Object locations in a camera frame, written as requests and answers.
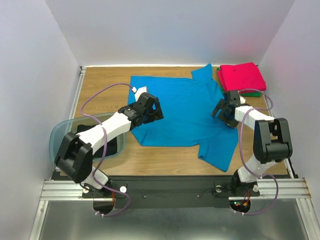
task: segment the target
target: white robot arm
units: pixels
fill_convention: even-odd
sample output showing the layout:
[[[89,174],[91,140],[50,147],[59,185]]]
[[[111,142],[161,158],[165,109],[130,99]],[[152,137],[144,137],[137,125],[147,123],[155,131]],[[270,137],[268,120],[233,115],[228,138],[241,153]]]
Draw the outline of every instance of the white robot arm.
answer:
[[[157,97],[147,93],[147,87],[139,88],[134,94],[136,102],[121,107],[112,117],[102,122],[102,125],[78,133],[67,133],[60,145],[54,163],[75,183],[87,183],[96,189],[101,189],[93,179],[93,155],[104,144],[105,129],[107,141],[116,136],[131,131],[141,124],[147,124],[163,119],[163,113]],[[102,184],[108,182],[108,177],[100,170],[95,172],[95,178]]]
[[[233,175],[234,183],[238,186],[256,182],[257,176],[292,155],[288,121],[265,115],[252,106],[243,104],[237,91],[226,92],[212,115],[215,117],[218,114],[220,120],[229,127],[236,128],[248,111],[250,112],[244,124],[254,130],[254,139],[253,155],[245,165],[254,175],[244,166],[238,169]]]

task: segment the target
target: white backdrop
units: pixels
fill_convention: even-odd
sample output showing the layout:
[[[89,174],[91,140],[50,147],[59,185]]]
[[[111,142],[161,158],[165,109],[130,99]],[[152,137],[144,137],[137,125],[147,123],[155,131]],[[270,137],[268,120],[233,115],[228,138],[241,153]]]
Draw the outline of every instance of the white backdrop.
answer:
[[[82,66],[260,62],[294,0],[46,0]]]
[[[0,238],[27,240],[79,65],[44,0],[1,1],[0,24]]]
[[[296,0],[259,68],[276,117],[288,119],[299,177],[305,177],[320,218],[320,2]]]

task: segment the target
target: red towel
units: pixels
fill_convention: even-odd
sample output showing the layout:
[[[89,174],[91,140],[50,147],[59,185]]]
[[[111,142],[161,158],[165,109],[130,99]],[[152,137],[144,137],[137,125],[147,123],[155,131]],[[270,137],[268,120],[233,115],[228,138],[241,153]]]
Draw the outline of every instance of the red towel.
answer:
[[[267,89],[266,82],[262,77],[259,68],[253,62],[238,65],[221,65],[220,69],[221,76],[219,75],[219,78],[225,91],[242,89],[258,89],[260,91],[265,91]]]

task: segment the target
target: blue shirt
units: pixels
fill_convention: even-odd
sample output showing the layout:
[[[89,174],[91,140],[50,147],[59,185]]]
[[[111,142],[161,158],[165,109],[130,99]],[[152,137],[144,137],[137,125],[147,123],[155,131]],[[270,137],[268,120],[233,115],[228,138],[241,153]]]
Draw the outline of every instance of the blue shirt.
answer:
[[[212,79],[212,66],[192,71],[192,79],[132,76],[131,85],[147,86],[159,98],[164,118],[132,130],[142,146],[191,147],[199,144],[198,157],[227,171],[238,143],[238,131],[228,127],[212,111],[223,98]],[[135,102],[132,92],[129,103]]]

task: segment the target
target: wooden table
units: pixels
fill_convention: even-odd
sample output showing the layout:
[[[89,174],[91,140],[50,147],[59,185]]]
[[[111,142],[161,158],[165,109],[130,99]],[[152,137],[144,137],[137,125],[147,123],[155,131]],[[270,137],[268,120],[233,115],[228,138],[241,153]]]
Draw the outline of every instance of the wooden table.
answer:
[[[197,67],[88,67],[79,96],[75,118],[82,117],[80,108],[93,94],[115,83],[130,83],[131,76],[184,77],[191,78]],[[213,78],[218,79],[215,68]],[[129,88],[115,86],[98,95],[87,104],[84,112],[90,115],[116,112],[127,105]],[[263,97],[246,97],[254,107],[266,107]],[[243,132],[243,154],[248,160],[253,154],[253,131],[245,127]],[[234,151],[227,172],[198,159],[199,145],[192,147],[148,147],[141,146],[131,132],[126,134],[124,151],[105,160],[100,167],[108,175],[232,175],[242,167],[239,145]],[[269,169],[268,173],[287,174],[282,162]]]

